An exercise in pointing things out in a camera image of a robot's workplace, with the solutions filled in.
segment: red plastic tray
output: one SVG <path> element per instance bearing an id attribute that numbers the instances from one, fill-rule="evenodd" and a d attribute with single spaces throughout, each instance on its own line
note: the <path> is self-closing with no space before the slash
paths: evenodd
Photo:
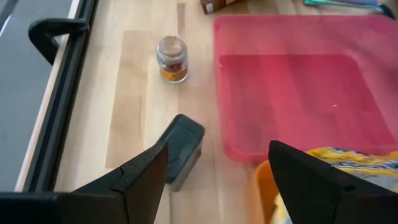
<path id="1" fill-rule="evenodd" d="M 398 29 L 382 16 L 227 16 L 214 23 L 225 153 L 398 150 Z"/>

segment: spice jar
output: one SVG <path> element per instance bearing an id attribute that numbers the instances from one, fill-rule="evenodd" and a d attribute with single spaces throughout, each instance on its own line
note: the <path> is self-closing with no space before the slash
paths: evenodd
<path id="1" fill-rule="evenodd" d="M 169 83 L 181 83 L 188 74 L 187 45 L 174 36 L 164 37 L 156 46 L 160 74 Z"/>

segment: black object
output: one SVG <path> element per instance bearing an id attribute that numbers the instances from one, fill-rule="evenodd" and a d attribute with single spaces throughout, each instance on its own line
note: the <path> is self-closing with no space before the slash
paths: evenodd
<path id="1" fill-rule="evenodd" d="M 151 224 L 166 180 L 164 142 L 71 193 L 2 193 L 0 223 Z"/>
<path id="2" fill-rule="evenodd" d="M 24 191 L 51 191 L 55 185 L 97 3 L 98 0 L 80 0 L 75 19 L 44 19 L 34 22 L 29 29 L 32 43 L 50 63 L 58 49 L 53 36 L 71 34 L 30 162 Z"/>
<path id="3" fill-rule="evenodd" d="M 169 146 L 169 166 L 166 183 L 171 190 L 179 191 L 193 165 L 201 154 L 201 140 L 205 135 L 202 125 L 178 114 L 159 141 Z"/>
<path id="4" fill-rule="evenodd" d="M 398 223 L 395 192 L 279 141 L 271 141 L 268 157 L 294 224 Z"/>

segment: black metal frame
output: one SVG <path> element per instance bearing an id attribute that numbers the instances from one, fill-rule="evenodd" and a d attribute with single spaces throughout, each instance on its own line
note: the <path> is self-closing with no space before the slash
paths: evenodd
<path id="1" fill-rule="evenodd" d="M 54 188 L 97 4 L 98 0 L 80 0 L 75 19 L 44 19 L 29 29 L 32 43 L 50 63 L 58 50 L 53 37 L 70 36 L 25 180 L 25 192 Z"/>

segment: gray floor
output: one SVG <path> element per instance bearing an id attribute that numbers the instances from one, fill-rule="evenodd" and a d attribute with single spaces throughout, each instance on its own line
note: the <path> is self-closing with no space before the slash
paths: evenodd
<path id="1" fill-rule="evenodd" d="M 0 191 L 14 190 L 51 71 L 28 27 L 36 19 L 67 17 L 72 2 L 0 0 L 0 10 L 7 1 L 16 5 L 0 36 Z"/>

